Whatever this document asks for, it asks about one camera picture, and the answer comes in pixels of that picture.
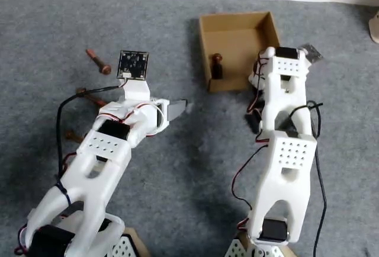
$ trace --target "circuit board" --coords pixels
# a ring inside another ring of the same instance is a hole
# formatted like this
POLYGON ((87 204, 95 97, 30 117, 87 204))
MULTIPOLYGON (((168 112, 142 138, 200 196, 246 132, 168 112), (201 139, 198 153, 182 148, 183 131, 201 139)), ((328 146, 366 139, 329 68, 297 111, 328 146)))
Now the circuit board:
POLYGON ((124 51, 120 52, 117 78, 146 79, 148 52, 124 51))

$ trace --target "white plastic part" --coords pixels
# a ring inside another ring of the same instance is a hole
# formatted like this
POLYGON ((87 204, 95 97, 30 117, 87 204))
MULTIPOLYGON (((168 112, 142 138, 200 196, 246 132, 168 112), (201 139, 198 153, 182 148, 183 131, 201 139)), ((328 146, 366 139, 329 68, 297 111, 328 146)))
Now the white plastic part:
POLYGON ((150 89, 146 81, 128 80, 123 88, 125 100, 150 100, 150 89))
POLYGON ((254 257, 284 257, 278 246, 259 245, 254 248, 254 257))
POLYGON ((122 236, 118 243, 108 252, 106 257, 137 257, 128 236, 122 236))
POLYGON ((261 58, 268 59, 261 70, 265 77, 265 107, 260 125, 260 139, 269 139, 268 163, 253 210, 249 213, 248 236, 257 246, 286 245, 298 241, 303 226, 317 141, 312 136, 308 108, 297 110, 291 118, 298 137, 288 137, 286 132, 276 131, 275 119, 281 111, 290 114, 296 107, 306 105, 305 83, 310 62, 302 50, 298 50, 298 59, 276 57, 273 47, 267 48, 261 58), (284 81, 282 75, 291 78, 284 81), (287 222, 287 240, 281 243, 258 240, 264 218, 278 201, 285 201, 288 207, 288 217, 274 217, 287 222))
POLYGON ((239 239, 233 239, 225 257, 248 257, 246 249, 243 247, 239 239))
MULTIPOLYGON (((105 214, 105 218, 109 219, 111 223, 106 229, 96 235, 93 245, 89 249, 87 256, 105 256, 113 245, 120 241, 120 236, 123 234, 125 224, 119 217, 105 214)), ((83 220, 83 212, 76 211, 69 217, 63 219, 57 227, 65 229, 69 232, 76 233, 83 220)))
MULTIPOLYGON (((71 203, 84 202, 81 221, 74 223, 76 234, 66 250, 65 257, 104 257, 103 249, 115 243, 115 234, 124 230, 124 224, 119 218, 113 218, 115 222, 110 226, 112 231, 106 231, 109 236, 98 233, 98 229, 107 216, 105 208, 129 164, 131 148, 136 147, 146 135, 160 132, 169 124, 166 121, 169 101, 165 99, 150 101, 150 91, 145 81, 129 80, 124 85, 124 90, 124 101, 111 102, 100 109, 92 130, 86 135, 77 149, 76 158, 61 178, 71 203), (160 126, 157 126, 159 111, 155 104, 162 105, 163 118, 160 126), (105 120, 118 120, 128 124, 130 131, 127 140, 98 132, 105 120), (104 167, 99 167, 97 156, 107 159, 103 163, 104 167), (99 173, 92 177, 91 174, 95 169, 99 173)), ((26 246, 30 247, 36 230, 50 224, 67 207, 66 196, 57 187, 52 187, 28 217, 26 246)))
POLYGON ((370 19, 368 25, 372 40, 379 44, 379 11, 374 18, 370 19))

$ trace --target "3d printed robot arm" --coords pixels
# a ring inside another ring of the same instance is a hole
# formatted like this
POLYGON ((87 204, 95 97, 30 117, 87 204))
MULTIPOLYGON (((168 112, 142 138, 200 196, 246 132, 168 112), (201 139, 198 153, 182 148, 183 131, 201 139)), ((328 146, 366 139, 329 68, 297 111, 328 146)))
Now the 3d printed robot arm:
POLYGON ((124 222, 105 208, 129 164, 131 149, 167 128, 187 104, 150 98, 145 80, 125 81, 123 89, 124 98, 99 110, 60 179, 62 187, 52 187, 30 213, 25 233, 28 256, 104 257, 120 239, 124 222), (51 225, 76 201, 83 201, 83 211, 51 225))
POLYGON ((262 249, 256 250, 255 256, 263 256, 267 248, 298 241, 303 226, 317 141, 312 135, 309 109, 293 110, 307 104, 305 83, 311 65, 307 55, 306 50, 269 47, 260 54, 264 66, 259 65, 258 72, 249 78, 260 89, 256 78, 264 76, 265 106, 260 129, 261 139, 268 140, 268 163, 247 224, 250 241, 262 249), (292 130, 275 125, 280 112, 287 116, 293 113, 292 130), (267 217, 278 201, 285 201, 288 216, 267 217))

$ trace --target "screw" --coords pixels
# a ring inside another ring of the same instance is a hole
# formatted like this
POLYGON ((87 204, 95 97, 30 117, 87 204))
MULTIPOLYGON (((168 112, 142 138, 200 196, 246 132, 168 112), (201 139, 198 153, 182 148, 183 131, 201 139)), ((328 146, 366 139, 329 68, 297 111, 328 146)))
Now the screw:
MULTIPOLYGON (((76 90, 76 94, 79 94, 79 93, 82 93, 82 92, 85 92, 87 89, 85 88, 78 88, 76 90)), ((100 108, 101 107, 104 107, 105 105, 107 105, 108 103, 106 103, 104 100, 101 100, 100 98, 98 97, 95 97, 91 94, 86 94, 86 95, 83 95, 84 98, 90 100, 91 102, 95 103, 97 106, 99 106, 100 108)))
POLYGON ((87 55, 95 62, 95 64, 99 67, 99 72, 103 75, 109 75, 112 71, 112 68, 110 65, 106 65, 96 54, 92 49, 86 49, 85 50, 87 55))
POLYGON ((72 140, 75 143, 82 143, 82 141, 84 140, 83 137, 78 136, 77 134, 75 134, 75 132, 73 130, 68 130, 66 132, 66 134, 65 134, 65 137, 66 137, 67 140, 72 140))
POLYGON ((221 79, 223 78, 223 66, 221 65, 221 61, 223 60, 223 56, 219 53, 213 54, 212 56, 212 78, 213 79, 221 79))

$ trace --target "cardboard box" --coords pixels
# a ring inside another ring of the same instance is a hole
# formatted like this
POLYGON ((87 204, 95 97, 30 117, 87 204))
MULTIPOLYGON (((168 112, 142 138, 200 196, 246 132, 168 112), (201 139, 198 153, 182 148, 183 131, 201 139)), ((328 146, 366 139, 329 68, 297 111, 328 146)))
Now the cardboard box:
POLYGON ((200 17, 201 49, 210 92, 241 90, 250 86, 248 76, 258 53, 279 39, 270 12, 213 14, 200 17), (223 56, 223 78, 211 75, 212 55, 223 56))

